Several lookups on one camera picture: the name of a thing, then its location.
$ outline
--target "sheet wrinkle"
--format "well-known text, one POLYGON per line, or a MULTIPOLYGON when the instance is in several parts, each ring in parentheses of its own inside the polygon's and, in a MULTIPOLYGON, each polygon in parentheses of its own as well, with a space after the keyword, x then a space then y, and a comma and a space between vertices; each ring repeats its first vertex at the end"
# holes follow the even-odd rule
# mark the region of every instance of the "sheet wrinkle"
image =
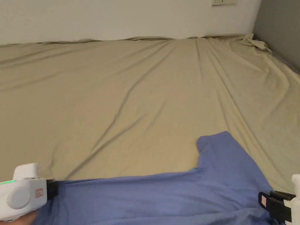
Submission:
POLYGON ((12 90, 15 90, 15 89, 17 89, 17 88, 23 88, 23 87, 26 87, 26 86, 29 86, 29 85, 32 85, 32 84, 36 84, 36 83, 38 83, 38 82, 46 81, 46 80, 48 80, 48 79, 57 77, 59 74, 61 74, 61 73, 63 73, 63 72, 64 72, 64 71, 57 72, 57 73, 54 73, 54 74, 49 75, 49 76, 41 77, 41 78, 39 78, 39 79, 32 80, 32 81, 30 81, 30 82, 23 83, 23 84, 12 85, 12 86, 10 86, 10 87, 1 88, 1 85, 0 85, 0 92, 12 91, 12 90))
POLYGON ((32 56, 36 56, 40 53, 45 53, 45 52, 52 51, 52 50, 53 49, 43 49, 43 50, 39 50, 39 51, 36 51, 36 52, 32 52, 32 53, 24 54, 24 55, 21 55, 21 56, 17 56, 17 57, 14 57, 14 58, 3 59, 3 60, 0 60, 0 65, 8 64, 8 63, 15 62, 15 61, 22 61, 24 59, 30 59, 30 57, 32 57, 32 56))
POLYGON ((133 129, 136 125, 139 124, 139 122, 145 117, 145 115, 139 117, 134 123, 131 125, 125 127, 123 130, 121 130, 119 133, 114 135, 112 138, 110 138, 108 141, 106 141, 102 146, 100 146, 98 149, 96 149, 93 153, 91 153, 86 159, 83 160, 78 166, 76 166, 65 178, 64 180, 69 180, 75 173, 77 173, 80 169, 82 169, 89 161, 91 161, 99 152, 101 152, 103 149, 105 149, 108 145, 113 143, 115 140, 117 140, 122 135, 126 134, 128 131, 133 129))
POLYGON ((287 95, 290 93, 290 82, 287 79, 286 75, 277 67, 276 64, 274 64, 268 57, 265 58, 265 61, 269 65, 269 67, 274 68, 276 71, 276 74, 282 81, 281 84, 283 84, 283 90, 281 91, 280 95, 264 110, 264 114, 261 119, 261 124, 264 126, 266 124, 266 121, 270 116, 272 116, 275 111, 278 110, 278 108, 283 104, 284 100, 287 98, 287 95))
POLYGON ((126 72, 127 70, 130 70, 132 68, 134 68, 136 65, 142 63, 142 62, 145 62, 147 61, 148 59, 150 59, 151 57, 155 56, 160 50, 162 50, 165 46, 169 45, 171 42, 167 42, 165 43, 163 46, 159 47, 157 50, 155 50, 154 52, 152 52, 151 54, 145 56, 144 58, 142 59, 139 59, 137 62, 121 69, 120 71, 117 71, 117 72, 114 72, 114 73, 110 73, 108 75, 106 75, 102 80, 105 80, 107 78, 111 78, 111 76, 115 76, 115 75, 119 75, 120 73, 123 73, 123 72, 126 72))
MULTIPOLYGON (((211 49, 212 46, 209 45, 208 47, 209 47, 209 49, 210 49, 211 54, 213 55, 213 57, 214 57, 214 59, 215 59, 215 60, 211 60, 212 65, 214 65, 214 63, 221 64, 221 63, 219 62, 218 58, 216 57, 214 51, 212 51, 212 49, 211 49)), ((228 87, 227 87, 226 83, 224 82, 222 76, 221 76, 220 73, 218 72, 217 67, 216 67, 215 65, 214 65, 214 67, 215 67, 215 70, 216 70, 216 74, 217 74, 218 77, 220 78, 220 81, 221 81, 221 83, 223 84, 224 89, 226 90, 226 93, 229 95, 229 96, 227 97, 227 99, 230 99, 231 103, 232 103, 233 106, 234 106, 234 109, 235 109, 235 110, 237 111, 237 113, 238 113, 237 119, 239 119, 239 120, 241 121, 241 125, 244 124, 245 127, 247 128, 247 130, 250 131, 251 136, 255 139, 256 144, 257 144, 257 145, 259 146, 259 148, 264 152, 264 154, 267 155, 267 156, 270 156, 270 155, 265 151, 265 149, 262 147, 262 145, 261 145, 261 143, 259 142, 258 138, 257 138, 256 135, 254 134, 252 128, 248 125, 248 122, 246 121, 245 117, 243 116, 242 112, 240 111, 240 109, 239 109, 237 103, 235 102, 235 100, 234 100, 234 98, 233 98, 233 96, 232 96, 230 90, 228 89, 228 87)), ((270 157, 269 157, 269 160, 270 160, 270 163, 272 164, 273 168, 275 169, 275 171, 283 177, 283 174, 282 174, 281 170, 280 170, 279 168, 276 167, 275 162, 274 162, 270 157)))
POLYGON ((47 173, 47 176, 52 176, 52 175, 53 175, 53 167, 54 167, 54 163, 55 163, 55 161, 56 161, 55 155, 56 155, 56 153, 57 153, 59 147, 60 147, 60 143, 58 142, 58 143, 54 146, 54 148, 53 148, 52 155, 51 155, 51 161, 50 161, 49 166, 47 166, 46 169, 45 169, 44 171, 41 171, 41 175, 46 174, 46 173, 47 173))
POLYGON ((155 114, 153 120, 151 121, 151 123, 149 124, 149 126, 146 128, 146 132, 149 131, 149 129, 155 124, 156 120, 158 119, 158 117, 162 113, 165 105, 166 105, 166 101, 164 101, 163 104, 159 107, 159 109, 158 109, 157 113, 155 114))
POLYGON ((229 57, 235 58, 236 60, 238 60, 242 64, 247 65, 248 67, 250 67, 250 68, 252 68, 252 69, 254 69, 258 72, 262 72, 262 70, 258 66, 256 66, 253 63, 247 61, 246 59, 244 59, 243 57, 238 55, 236 52, 234 52, 233 50, 227 49, 224 45, 220 44, 220 42, 218 40, 210 38, 209 41, 212 41, 213 43, 218 45, 218 47, 220 47, 222 49, 222 52, 225 53, 226 55, 228 55, 229 57))
POLYGON ((114 116, 114 119, 112 120, 112 122, 110 123, 110 125, 107 127, 107 129, 104 131, 104 133, 97 139, 97 141, 95 142, 95 144, 93 145, 91 152, 94 150, 94 148, 96 148, 96 146, 103 140, 103 138, 107 135, 107 133, 110 131, 110 129, 113 127, 113 125, 117 122, 118 118, 120 117, 122 110, 124 108, 124 106, 127 103, 128 98, 130 97, 131 93, 133 92, 133 90, 143 81, 147 78, 147 76, 154 70, 156 69, 164 60, 166 60, 166 58, 172 53, 172 51, 174 50, 174 48, 169 51, 162 59, 160 59, 157 63, 155 63, 152 67, 150 67, 148 69, 147 72, 145 72, 135 83, 133 83, 133 85, 129 88, 129 90, 126 92, 120 106, 119 109, 117 111, 117 113, 114 116))
POLYGON ((164 44, 164 43, 171 43, 170 41, 171 41, 171 40, 158 41, 157 43, 154 43, 154 44, 152 44, 152 45, 149 45, 149 46, 147 46, 147 47, 145 47, 145 48, 138 49, 138 50, 135 51, 135 52, 132 52, 132 53, 130 53, 130 54, 127 54, 127 55, 124 55, 124 56, 122 56, 122 57, 120 57, 120 58, 117 58, 117 59, 115 59, 114 61, 112 61, 112 62, 110 62, 110 63, 115 63, 115 62, 118 62, 118 61, 120 61, 120 60, 126 59, 126 58, 128 58, 128 57, 135 56, 135 55, 138 54, 138 53, 142 53, 142 52, 144 52, 144 51, 146 51, 146 50, 152 49, 152 48, 154 48, 154 47, 156 47, 156 46, 158 46, 158 45, 164 44))
POLYGON ((43 61, 45 59, 67 55, 69 53, 80 52, 82 50, 88 50, 88 49, 91 49, 91 48, 93 48, 93 47, 88 47, 88 48, 84 47, 84 48, 81 48, 81 49, 73 49, 73 50, 69 50, 69 51, 65 51, 65 52, 55 53, 55 54, 52 54, 52 55, 47 55, 47 56, 43 56, 43 57, 40 57, 40 58, 32 59, 32 60, 29 60, 29 61, 26 61, 26 62, 19 62, 19 63, 15 63, 15 64, 8 65, 8 66, 2 66, 2 67, 0 67, 0 69, 15 68, 15 67, 22 66, 22 65, 43 61))
POLYGON ((195 41, 195 46, 196 46, 196 53, 197 53, 197 60, 198 60, 198 69, 200 72, 200 76, 203 79, 203 71, 202 71, 202 66, 201 66, 201 60, 200 60, 200 54, 199 54, 199 48, 197 44, 197 39, 193 39, 195 41))

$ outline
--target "blue shirt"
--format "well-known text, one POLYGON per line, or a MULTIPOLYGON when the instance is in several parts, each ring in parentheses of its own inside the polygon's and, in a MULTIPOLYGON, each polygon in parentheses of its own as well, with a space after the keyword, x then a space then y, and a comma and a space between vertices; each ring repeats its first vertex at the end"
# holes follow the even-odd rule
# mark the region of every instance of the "blue shirt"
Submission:
POLYGON ((272 188, 228 133, 200 137, 188 172, 60 181, 34 225, 268 224, 258 193, 272 188))

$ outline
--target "beige bed sheet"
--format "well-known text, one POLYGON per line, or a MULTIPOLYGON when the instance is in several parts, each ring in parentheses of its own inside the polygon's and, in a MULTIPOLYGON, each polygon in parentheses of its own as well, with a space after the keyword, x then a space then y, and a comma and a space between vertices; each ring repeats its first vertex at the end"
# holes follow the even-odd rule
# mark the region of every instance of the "beige bed sheet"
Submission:
POLYGON ((0 46, 0 181, 187 171, 228 130, 273 188, 300 173, 300 78, 251 36, 0 46))

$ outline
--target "red label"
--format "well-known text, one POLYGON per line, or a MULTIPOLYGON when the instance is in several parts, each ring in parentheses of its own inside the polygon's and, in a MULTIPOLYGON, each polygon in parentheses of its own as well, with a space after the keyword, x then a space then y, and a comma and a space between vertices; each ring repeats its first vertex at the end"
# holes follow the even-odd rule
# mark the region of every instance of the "red label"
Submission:
POLYGON ((35 190, 35 197, 36 198, 41 197, 43 195, 44 195, 44 189, 35 190))

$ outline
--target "electrical outlet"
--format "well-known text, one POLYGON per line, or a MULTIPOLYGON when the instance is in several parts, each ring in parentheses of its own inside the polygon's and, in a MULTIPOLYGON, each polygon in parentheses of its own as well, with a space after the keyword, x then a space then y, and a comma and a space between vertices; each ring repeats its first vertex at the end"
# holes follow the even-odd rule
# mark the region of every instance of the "electrical outlet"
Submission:
POLYGON ((238 0, 212 0, 212 5, 231 5, 237 2, 238 0))

